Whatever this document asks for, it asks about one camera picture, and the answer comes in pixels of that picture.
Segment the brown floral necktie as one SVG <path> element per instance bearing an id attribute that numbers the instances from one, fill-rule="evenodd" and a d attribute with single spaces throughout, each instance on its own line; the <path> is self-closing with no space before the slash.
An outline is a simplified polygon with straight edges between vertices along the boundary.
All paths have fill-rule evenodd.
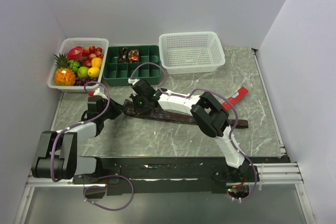
<path id="1" fill-rule="evenodd" d="M 193 116 L 187 114 L 180 114 L 170 111 L 164 111 L 160 105 L 151 112 L 147 112 L 144 114 L 137 114 L 134 110 L 133 102 L 130 100 L 125 100 L 124 104 L 126 110 L 124 113 L 128 116 L 138 118 L 138 119 L 148 119 L 162 122 L 172 122 L 178 124 L 190 124 L 190 125 L 198 125 Z M 214 115 L 211 116 L 212 119 L 227 119 L 228 124 L 232 127 L 235 124 L 235 119 L 230 120 L 228 116 L 223 112 L 214 112 Z M 236 128 L 238 129 L 247 129 L 248 121 L 247 120 L 238 120 Z"/>

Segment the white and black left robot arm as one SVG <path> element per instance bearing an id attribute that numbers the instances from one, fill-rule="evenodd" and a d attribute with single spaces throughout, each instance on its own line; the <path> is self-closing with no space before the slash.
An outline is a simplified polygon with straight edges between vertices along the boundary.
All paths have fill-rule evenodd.
<path id="1" fill-rule="evenodd" d="M 53 178 L 55 181 L 71 179 L 85 174 L 92 183 L 103 179 L 104 170 L 95 157 L 78 154 L 78 143 L 99 135 L 105 120 L 114 120 L 126 107 L 100 95 L 88 98 L 83 119 L 73 127 L 59 131 L 44 131 L 40 135 L 37 151 L 31 166 L 35 178 Z"/>

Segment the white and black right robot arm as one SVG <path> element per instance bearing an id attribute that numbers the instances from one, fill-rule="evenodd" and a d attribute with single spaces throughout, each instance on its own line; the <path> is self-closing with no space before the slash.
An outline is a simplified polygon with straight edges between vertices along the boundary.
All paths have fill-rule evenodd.
<path id="1" fill-rule="evenodd" d="M 208 91 L 201 95 L 181 94 L 167 89 L 154 89 L 143 79 L 128 79 L 132 88 L 134 116 L 196 125 L 208 137 L 215 140 L 222 151 L 228 176 L 234 182 L 246 181 L 252 170 L 246 155 L 236 145 L 229 113 Z"/>

